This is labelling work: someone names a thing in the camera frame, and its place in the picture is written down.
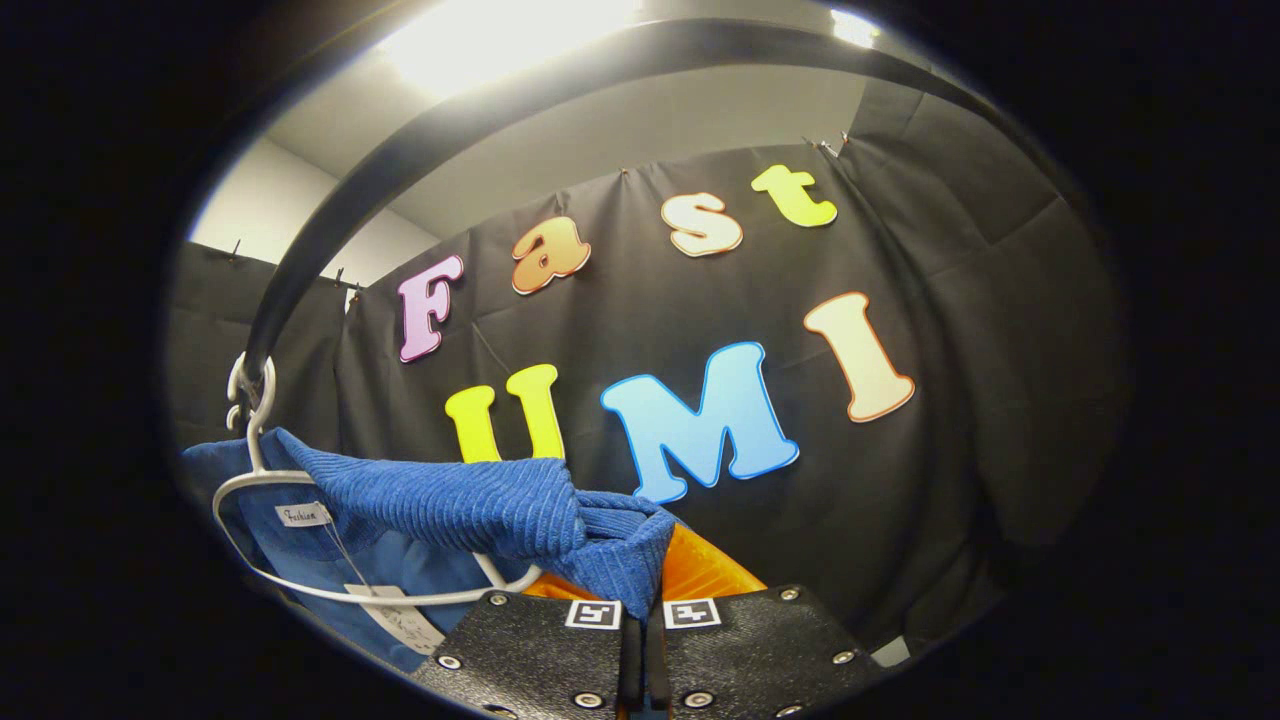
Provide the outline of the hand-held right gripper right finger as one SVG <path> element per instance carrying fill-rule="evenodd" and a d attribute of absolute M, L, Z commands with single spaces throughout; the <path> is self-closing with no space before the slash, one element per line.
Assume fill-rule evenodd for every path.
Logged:
<path fill-rule="evenodd" d="M 803 584 L 765 585 L 678 524 L 645 637 L 659 719 L 814 717 L 887 669 Z"/>

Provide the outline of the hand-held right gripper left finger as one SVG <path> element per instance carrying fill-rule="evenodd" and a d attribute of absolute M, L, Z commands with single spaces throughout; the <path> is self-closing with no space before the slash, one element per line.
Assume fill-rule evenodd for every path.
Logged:
<path fill-rule="evenodd" d="M 643 708 L 641 624 L 617 600 L 557 585 L 488 591 L 412 680 L 477 714 L 631 719 Z"/>

